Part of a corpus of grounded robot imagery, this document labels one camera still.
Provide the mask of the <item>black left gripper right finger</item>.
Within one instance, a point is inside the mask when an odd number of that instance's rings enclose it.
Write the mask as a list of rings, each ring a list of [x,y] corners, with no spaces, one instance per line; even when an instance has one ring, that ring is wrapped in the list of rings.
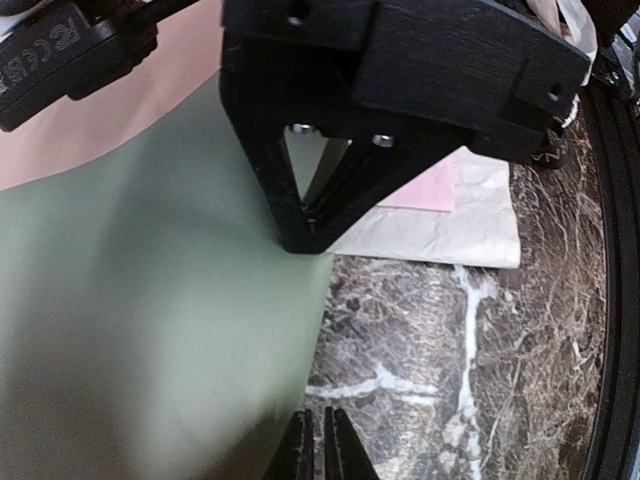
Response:
[[[369,456],[341,408],[324,414],[324,478],[327,480],[379,480]]]

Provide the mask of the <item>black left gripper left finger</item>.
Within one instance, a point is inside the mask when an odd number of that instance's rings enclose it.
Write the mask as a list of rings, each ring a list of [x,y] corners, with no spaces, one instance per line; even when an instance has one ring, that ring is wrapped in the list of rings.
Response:
[[[312,480],[314,478],[313,414],[296,411],[290,418],[263,480]]]

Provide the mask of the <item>peach green wrapping paper sheet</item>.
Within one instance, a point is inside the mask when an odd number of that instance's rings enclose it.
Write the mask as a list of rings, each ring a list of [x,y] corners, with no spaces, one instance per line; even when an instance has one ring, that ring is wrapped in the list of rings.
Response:
[[[301,403],[332,257],[277,243],[220,9],[1,137],[5,479],[258,479]]]

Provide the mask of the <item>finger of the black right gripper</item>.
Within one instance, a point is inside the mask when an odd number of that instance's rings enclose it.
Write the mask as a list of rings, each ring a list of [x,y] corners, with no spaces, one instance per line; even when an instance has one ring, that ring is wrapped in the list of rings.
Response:
[[[344,112],[289,93],[260,90],[235,74],[219,78],[222,105],[266,197],[289,253],[325,252],[350,226],[350,144],[340,130]],[[304,194],[298,191],[285,132],[311,128],[327,140]]]

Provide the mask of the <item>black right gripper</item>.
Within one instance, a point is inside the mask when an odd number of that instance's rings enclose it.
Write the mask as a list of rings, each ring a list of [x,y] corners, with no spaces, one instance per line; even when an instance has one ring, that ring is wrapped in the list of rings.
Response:
[[[220,89],[237,133],[353,143],[305,215],[303,254],[460,146],[524,161],[587,57],[494,1],[228,1]]]

